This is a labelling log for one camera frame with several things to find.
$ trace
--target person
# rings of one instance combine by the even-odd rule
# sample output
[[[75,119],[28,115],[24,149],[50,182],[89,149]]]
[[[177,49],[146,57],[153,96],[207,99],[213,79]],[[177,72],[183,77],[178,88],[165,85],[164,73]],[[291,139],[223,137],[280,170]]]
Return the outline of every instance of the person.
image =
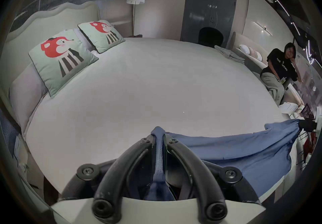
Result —
[[[285,92],[283,83],[288,78],[302,82],[300,72],[295,63],[295,56],[296,49],[291,42],[286,44],[284,52],[279,49],[273,49],[267,57],[268,67],[264,68],[260,73],[260,78],[277,106],[280,105]]]

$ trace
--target light green pillow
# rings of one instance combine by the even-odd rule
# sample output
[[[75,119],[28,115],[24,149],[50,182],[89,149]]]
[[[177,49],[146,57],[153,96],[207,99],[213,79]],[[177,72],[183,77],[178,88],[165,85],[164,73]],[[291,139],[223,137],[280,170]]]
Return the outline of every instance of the light green pillow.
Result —
[[[125,41],[121,34],[106,20],[79,24],[78,28],[95,46],[98,53],[103,53]]]
[[[73,30],[62,31],[35,46],[29,56],[51,97],[78,72],[98,60]]]

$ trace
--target ceiling light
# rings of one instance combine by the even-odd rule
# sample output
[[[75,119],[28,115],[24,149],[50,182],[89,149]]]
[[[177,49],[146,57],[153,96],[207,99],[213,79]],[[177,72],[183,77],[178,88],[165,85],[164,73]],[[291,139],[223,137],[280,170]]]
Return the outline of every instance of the ceiling light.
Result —
[[[284,9],[285,13],[287,13],[287,15],[289,16],[288,12],[287,12],[287,11],[286,11],[286,9],[284,8],[284,6],[282,6],[282,4],[280,3],[280,1],[276,0],[276,2],[278,2],[278,3],[281,5],[281,7]]]
[[[295,25],[295,23],[293,22],[293,25],[294,25],[294,27],[296,28],[296,25]],[[299,36],[301,36],[301,34],[300,34],[300,32],[299,32],[299,30],[296,28],[296,30],[298,31],[298,34],[299,34]]]

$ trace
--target gray towel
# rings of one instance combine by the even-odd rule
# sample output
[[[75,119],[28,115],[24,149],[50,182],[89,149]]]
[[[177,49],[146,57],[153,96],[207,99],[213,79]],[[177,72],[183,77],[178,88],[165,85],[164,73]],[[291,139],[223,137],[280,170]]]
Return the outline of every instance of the gray towel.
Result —
[[[224,49],[222,47],[219,47],[219,46],[215,46],[215,49],[221,53],[225,58],[228,58],[232,61],[235,61],[235,62],[238,62],[238,63],[241,63],[241,64],[245,64],[244,61],[245,59],[242,58],[242,57],[239,57],[237,56],[234,52],[232,52],[231,50],[229,49]]]

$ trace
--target pillow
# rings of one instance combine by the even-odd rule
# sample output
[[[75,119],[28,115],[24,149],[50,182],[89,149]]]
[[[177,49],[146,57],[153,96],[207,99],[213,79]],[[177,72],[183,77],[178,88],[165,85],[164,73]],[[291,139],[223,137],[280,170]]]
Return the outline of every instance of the pillow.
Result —
[[[253,58],[256,58],[258,61],[263,61],[263,57],[261,56],[261,54],[259,52],[257,52],[256,50],[252,49],[251,47],[249,47],[249,55]]]
[[[125,39],[106,20],[92,21],[79,24],[78,28],[95,46],[99,53],[103,53],[125,41]]]
[[[32,112],[47,91],[44,82],[32,63],[11,84],[9,100],[22,134],[26,130]]]
[[[51,97],[74,75],[98,60],[73,30],[62,31],[35,46],[29,56]]]
[[[239,45],[239,48],[246,54],[249,55],[250,51],[246,45]]]
[[[87,38],[84,36],[84,34],[78,29],[75,28],[73,29],[75,34],[77,35],[78,39],[83,43],[84,47],[88,49],[89,51],[92,51],[95,49],[94,45],[91,44]]]

